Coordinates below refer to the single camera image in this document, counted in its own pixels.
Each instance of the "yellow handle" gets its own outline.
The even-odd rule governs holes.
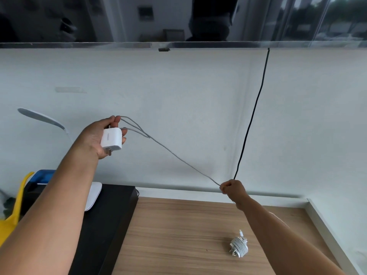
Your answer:
[[[21,206],[22,206],[22,199],[23,199],[23,192],[24,192],[24,186],[29,179],[31,175],[33,175],[34,172],[30,172],[28,175],[26,175],[21,183],[21,186],[19,187],[18,194],[16,195],[16,200],[13,208],[13,213],[7,218],[7,221],[12,223],[13,225],[17,225],[19,222],[19,216],[21,214]]]

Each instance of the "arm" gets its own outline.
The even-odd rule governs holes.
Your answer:
[[[251,199],[239,180],[224,182],[220,189],[245,213],[277,275],[345,275],[321,251]]]
[[[108,155],[100,145],[103,129],[117,127],[119,121],[119,116],[112,116],[82,131],[42,194],[0,247],[1,274],[69,272],[98,159]]]

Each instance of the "yellow object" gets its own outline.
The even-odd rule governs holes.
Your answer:
[[[16,225],[19,222],[19,215],[21,213],[21,205],[23,199],[24,186],[31,175],[34,172],[30,172],[23,179],[21,186],[19,187],[18,194],[16,196],[13,213],[5,220],[0,221],[0,246],[5,242],[8,236],[14,231]]]

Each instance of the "white border trim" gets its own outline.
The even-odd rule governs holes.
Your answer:
[[[310,216],[312,222],[343,271],[348,275],[365,275],[351,255],[347,252],[347,249],[336,236],[330,225],[325,221],[325,218],[319,212],[313,201],[311,199],[308,199],[308,201],[309,203],[306,206],[306,212]]]
[[[232,203],[227,195],[218,192],[203,192],[189,190],[173,190],[160,188],[144,188],[136,187],[140,193],[140,197],[162,198],[162,199],[178,199],[190,201]],[[305,208],[308,204],[307,199],[300,198],[284,198],[273,196],[250,195],[255,201],[264,206],[281,206],[286,208]]]

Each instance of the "person's right arm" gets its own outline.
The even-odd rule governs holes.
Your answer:
[[[245,213],[251,229],[277,275],[345,275],[320,250],[291,231],[253,200],[239,180],[224,182],[220,189]]]

